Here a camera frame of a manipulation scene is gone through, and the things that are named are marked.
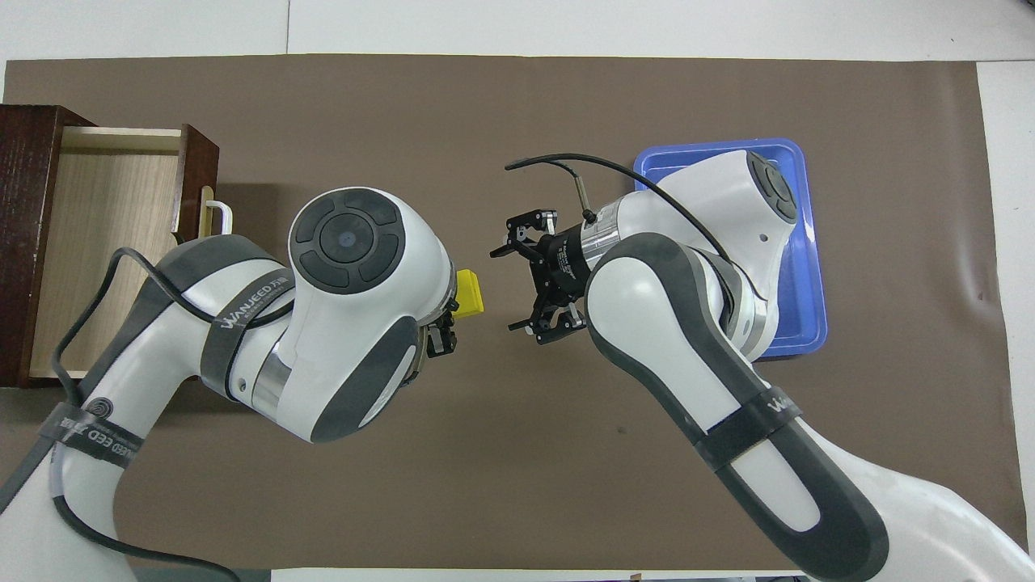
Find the blue plastic tray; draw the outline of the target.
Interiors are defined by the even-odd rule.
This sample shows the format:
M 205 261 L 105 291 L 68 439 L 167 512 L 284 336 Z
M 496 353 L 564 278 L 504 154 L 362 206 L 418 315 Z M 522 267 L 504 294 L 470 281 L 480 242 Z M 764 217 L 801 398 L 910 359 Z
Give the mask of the blue plastic tray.
M 746 149 L 773 163 L 783 173 L 795 195 L 799 222 L 788 239 L 779 275 L 779 328 L 763 360 L 812 353 L 824 345 L 828 325 L 823 277 L 814 231 L 812 195 L 806 158 L 801 148 L 786 137 L 755 137 L 724 142 L 655 145 L 635 155 L 632 169 L 658 182 L 670 173 L 692 163 L 727 151 Z

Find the brown paper table mat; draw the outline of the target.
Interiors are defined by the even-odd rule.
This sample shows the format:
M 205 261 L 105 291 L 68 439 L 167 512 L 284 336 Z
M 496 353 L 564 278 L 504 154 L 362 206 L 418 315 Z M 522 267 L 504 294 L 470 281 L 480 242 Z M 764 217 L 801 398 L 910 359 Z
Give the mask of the brown paper table mat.
M 976 66 L 302 55 L 16 61 L 8 103 L 217 143 L 235 232 L 280 260 L 312 196 L 392 192 L 487 309 L 359 433 L 307 445 L 184 384 L 119 486 L 119 535 L 234 568 L 786 570 L 652 395 L 534 299 L 505 221 L 572 180 L 506 163 L 786 137 L 805 152 L 828 336 L 758 363 L 825 438 L 950 487 L 1027 545 Z

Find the wooden drawer with white handle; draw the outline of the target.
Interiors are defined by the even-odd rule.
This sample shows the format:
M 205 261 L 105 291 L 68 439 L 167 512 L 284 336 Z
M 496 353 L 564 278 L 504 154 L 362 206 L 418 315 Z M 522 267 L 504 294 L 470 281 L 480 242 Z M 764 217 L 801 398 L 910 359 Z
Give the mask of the wooden drawer with white handle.
M 55 380 L 49 358 L 99 287 L 112 251 L 136 248 L 158 262 L 210 235 L 218 159 L 218 145 L 191 125 L 63 130 L 25 386 Z

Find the yellow cube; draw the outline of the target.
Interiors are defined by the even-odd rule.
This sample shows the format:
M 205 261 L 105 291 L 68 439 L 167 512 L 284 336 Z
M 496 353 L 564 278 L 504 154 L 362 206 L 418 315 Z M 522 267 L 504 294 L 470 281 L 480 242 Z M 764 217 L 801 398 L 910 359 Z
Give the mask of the yellow cube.
M 459 308 L 454 310 L 455 319 L 484 312 L 484 299 L 479 280 L 473 270 L 461 269 L 456 272 L 455 301 L 459 303 Z

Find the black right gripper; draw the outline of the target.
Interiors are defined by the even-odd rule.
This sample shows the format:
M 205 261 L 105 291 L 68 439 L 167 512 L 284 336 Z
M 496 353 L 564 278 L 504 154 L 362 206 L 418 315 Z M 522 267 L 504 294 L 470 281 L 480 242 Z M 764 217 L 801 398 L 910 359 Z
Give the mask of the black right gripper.
M 506 221 L 507 235 L 501 248 L 489 252 L 491 258 L 518 253 L 530 262 L 536 298 L 530 317 L 508 324 L 508 331 L 524 329 L 535 336 L 539 345 L 548 345 L 567 334 L 585 329 L 585 315 L 576 309 L 576 299 L 585 295 L 590 268 L 583 253 L 583 228 L 576 225 L 556 234 L 555 209 L 534 209 Z M 454 353 L 454 318 L 461 317 L 459 296 L 447 302 L 448 312 L 426 327 L 428 358 Z

